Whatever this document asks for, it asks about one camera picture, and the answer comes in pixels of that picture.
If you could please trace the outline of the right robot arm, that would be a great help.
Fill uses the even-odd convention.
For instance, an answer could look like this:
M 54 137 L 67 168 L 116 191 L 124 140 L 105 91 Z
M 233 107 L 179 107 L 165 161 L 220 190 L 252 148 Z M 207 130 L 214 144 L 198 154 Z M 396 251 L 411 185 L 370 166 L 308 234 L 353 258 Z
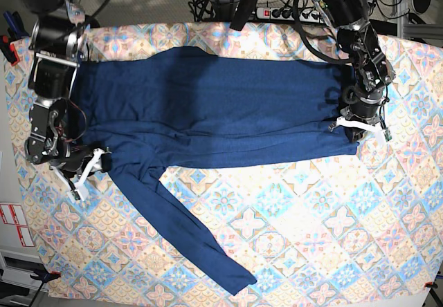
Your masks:
M 30 136 L 26 159 L 33 165 L 48 164 L 66 185 L 71 201 L 85 201 L 86 179 L 102 171 L 105 148 L 80 145 L 80 136 L 69 132 L 68 111 L 73 86 L 89 46 L 85 32 L 96 24 L 78 0 L 24 0 L 37 15 L 29 49 L 33 52 L 28 88 L 36 99 L 29 110 Z

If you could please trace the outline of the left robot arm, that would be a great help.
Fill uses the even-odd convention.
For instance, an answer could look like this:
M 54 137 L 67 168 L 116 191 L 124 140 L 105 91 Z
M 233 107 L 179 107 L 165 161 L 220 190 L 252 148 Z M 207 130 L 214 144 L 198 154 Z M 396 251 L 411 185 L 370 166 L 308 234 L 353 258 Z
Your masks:
M 325 24 L 336 31 L 336 44 L 346 59 L 336 59 L 315 49 L 307 39 L 300 21 L 298 5 L 293 0 L 295 28 L 303 44 L 315 57 L 335 65 L 349 64 L 354 69 L 354 83 L 342 90 L 340 116 L 329 128 L 347 129 L 351 142 L 372 133 L 384 145 L 392 136 L 385 122 L 384 106 L 389 102 L 388 87 L 395 71 L 379 45 L 379 38 L 369 19 L 367 0 L 310 0 Z

